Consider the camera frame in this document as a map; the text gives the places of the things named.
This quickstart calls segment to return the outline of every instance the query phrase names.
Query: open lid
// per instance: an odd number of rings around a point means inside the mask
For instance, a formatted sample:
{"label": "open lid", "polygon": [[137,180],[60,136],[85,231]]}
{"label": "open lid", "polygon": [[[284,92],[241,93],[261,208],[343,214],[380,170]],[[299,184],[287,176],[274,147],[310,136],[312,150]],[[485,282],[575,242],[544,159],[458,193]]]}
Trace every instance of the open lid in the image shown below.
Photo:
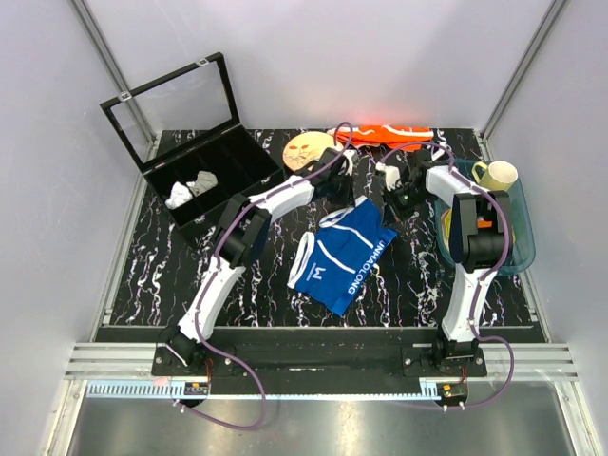
{"label": "open lid", "polygon": [[101,107],[144,174],[239,124],[220,52],[123,92]]}

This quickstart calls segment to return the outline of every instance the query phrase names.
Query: cable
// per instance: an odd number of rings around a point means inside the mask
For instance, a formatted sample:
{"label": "cable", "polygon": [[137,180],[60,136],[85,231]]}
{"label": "cable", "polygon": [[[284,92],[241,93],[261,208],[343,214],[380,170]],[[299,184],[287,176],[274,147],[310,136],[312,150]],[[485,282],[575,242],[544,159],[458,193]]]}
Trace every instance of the cable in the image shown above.
{"label": "cable", "polygon": [[205,361],[205,368],[207,370],[207,388],[211,390],[211,377],[213,377],[213,358],[209,358]]}
{"label": "cable", "polygon": [[[257,199],[255,201],[250,202],[247,206],[245,206],[245,208],[240,211],[240,213],[237,215],[237,217],[234,219],[234,221],[230,224],[230,226],[228,226],[228,229],[226,230],[226,232],[223,234],[223,236],[221,237],[221,239],[218,242],[218,246],[216,247],[215,252],[213,253],[213,257],[216,259],[216,261],[219,263],[219,253],[221,252],[222,247],[224,246],[224,244],[226,243],[226,240],[228,240],[228,237],[232,234],[232,232],[238,227],[238,224],[243,220],[243,218],[245,217],[245,215],[247,215],[247,213],[249,211],[251,211],[254,207],[256,207],[258,204],[266,201],[268,198],[273,197],[274,195],[282,192],[283,190],[287,190],[289,188],[292,188],[296,185],[299,185],[300,183],[303,183],[305,181],[309,181],[313,178],[315,178],[316,176],[318,176],[319,174],[325,172],[327,169],[329,169],[331,166],[333,166],[334,163],[336,163],[340,157],[342,157],[342,155],[344,154],[344,152],[350,147],[351,142],[352,142],[352,135],[353,135],[353,131],[352,131],[352,125],[348,122],[343,122],[341,123],[336,129],[335,132],[333,134],[333,141],[335,144],[337,144],[337,132],[340,129],[340,127],[342,127],[343,125],[347,126],[350,130],[350,134],[349,134],[349,139],[347,140],[346,144],[344,145],[344,147],[342,148],[341,151],[338,152],[338,154],[331,159],[328,163],[326,163],[324,166],[322,166],[321,168],[317,169],[316,171],[314,171],[313,173],[311,173],[309,176],[303,177],[299,180],[296,180],[293,183],[287,183],[285,185],[281,185],[279,187],[277,187],[275,190],[271,191],[268,193],[268,195],[266,195],[264,198],[261,199]],[[200,330],[200,321],[199,321],[199,310],[200,310],[200,305],[202,304],[202,299],[204,298],[205,294],[207,293],[207,290],[209,290],[209,287],[211,286],[211,283],[214,281],[214,279],[216,278],[216,276],[218,275],[218,271],[215,270],[211,273],[211,276],[209,277],[209,280],[207,281],[207,283],[205,284],[205,287],[202,290],[202,293],[200,294],[200,299],[196,304],[195,307],[195,315],[194,315],[194,326],[195,326],[195,330],[197,332],[197,336],[199,337],[200,342],[202,343],[202,345],[209,350],[210,352],[216,353],[220,356],[223,356],[225,358],[231,359],[232,361],[234,361],[235,363],[239,364],[240,366],[242,366],[247,372],[249,372],[249,374],[251,374],[251,376],[253,377],[254,381],[256,382],[257,388],[259,390],[259,393],[261,395],[261,400],[262,400],[262,404],[261,404],[261,411],[259,414],[259,418],[257,418],[257,420],[248,426],[241,426],[241,425],[234,425],[232,423],[228,423],[226,421],[222,421],[219,420],[218,418],[214,418],[213,416],[207,415],[206,413],[203,413],[201,411],[198,410],[194,410],[193,408],[186,408],[190,413],[193,413],[197,416],[199,416],[200,418],[204,418],[205,420],[209,420],[212,423],[215,423],[216,425],[220,425],[220,426],[224,426],[226,428],[230,428],[230,429],[234,429],[234,430],[257,430],[259,428],[262,427],[263,423],[264,423],[264,419],[266,418],[266,408],[267,408],[267,404],[266,404],[266,392],[264,391],[264,387],[262,386],[261,381],[259,380],[259,377],[257,376],[256,372],[247,364],[245,363],[243,360],[237,358],[236,356],[227,353],[225,351],[222,351],[220,349],[217,349],[216,347],[214,347],[213,345],[211,345],[209,342],[207,342],[204,337],[202,336],[202,332]]]}
{"label": "cable", "polygon": [[458,385],[462,385],[466,380],[466,365],[463,366],[463,375],[460,377],[458,381]]}

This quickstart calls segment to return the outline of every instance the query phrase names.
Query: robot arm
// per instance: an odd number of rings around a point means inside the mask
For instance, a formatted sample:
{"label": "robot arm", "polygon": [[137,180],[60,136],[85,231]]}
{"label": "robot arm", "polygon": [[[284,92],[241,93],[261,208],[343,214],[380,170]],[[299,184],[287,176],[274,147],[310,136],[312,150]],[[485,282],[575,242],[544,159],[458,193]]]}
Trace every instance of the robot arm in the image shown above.
{"label": "robot arm", "polygon": [[[216,227],[214,251],[243,208],[251,203],[255,203],[256,207],[231,231],[218,255],[211,256],[209,268],[188,312],[178,327],[166,334],[166,348],[182,364],[191,364],[201,336],[204,340],[211,337],[226,297],[246,268],[261,255],[272,222],[318,198],[327,198],[330,202],[343,206],[353,205],[352,171],[357,158],[355,151],[345,151],[334,166],[315,178],[302,179],[302,175],[314,173],[334,159],[336,154],[338,152],[335,150],[326,149],[312,169],[290,176],[278,187],[260,195],[250,198],[235,195],[228,201]],[[198,315],[198,328],[195,315]]]}
{"label": "robot arm", "polygon": [[[408,169],[403,173],[383,163],[378,163],[376,171],[385,179],[385,223],[409,218],[415,207],[428,199],[440,198],[452,209],[449,251],[456,263],[456,277],[432,356],[433,362],[440,365],[466,362],[475,356],[478,348],[471,325],[478,330],[485,296],[496,273],[481,283],[476,299],[475,289],[480,278],[500,258],[504,230],[510,228],[503,227],[500,217],[482,195],[463,183],[467,179],[462,175],[456,178],[458,171],[450,171],[444,161],[433,161],[429,151],[409,155]],[[505,192],[490,194],[510,226],[508,195]]]}

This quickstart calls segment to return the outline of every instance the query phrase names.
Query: metal floor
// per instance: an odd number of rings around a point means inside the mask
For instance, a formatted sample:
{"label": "metal floor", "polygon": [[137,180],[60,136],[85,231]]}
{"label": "metal floor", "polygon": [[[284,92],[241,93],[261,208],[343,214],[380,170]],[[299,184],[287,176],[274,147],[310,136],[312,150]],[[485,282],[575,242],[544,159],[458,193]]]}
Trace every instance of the metal floor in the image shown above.
{"label": "metal floor", "polygon": [[[471,385],[469,402],[491,394]],[[267,425],[239,432],[171,407],[169,401],[85,399],[69,454],[166,455],[573,455],[550,384],[514,383],[474,410],[423,409],[428,403],[274,401]],[[259,402],[209,400],[201,409],[253,422]]]}

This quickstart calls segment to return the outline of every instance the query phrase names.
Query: blue t-shirt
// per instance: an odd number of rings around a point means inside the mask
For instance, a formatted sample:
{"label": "blue t-shirt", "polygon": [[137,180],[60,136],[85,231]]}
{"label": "blue t-shirt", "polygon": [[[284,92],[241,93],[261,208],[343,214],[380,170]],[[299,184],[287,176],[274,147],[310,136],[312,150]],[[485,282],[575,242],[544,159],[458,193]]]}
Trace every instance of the blue t-shirt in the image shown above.
{"label": "blue t-shirt", "polygon": [[365,197],[324,217],[319,227],[316,236],[300,240],[288,286],[342,315],[397,233],[382,227],[380,212]]}

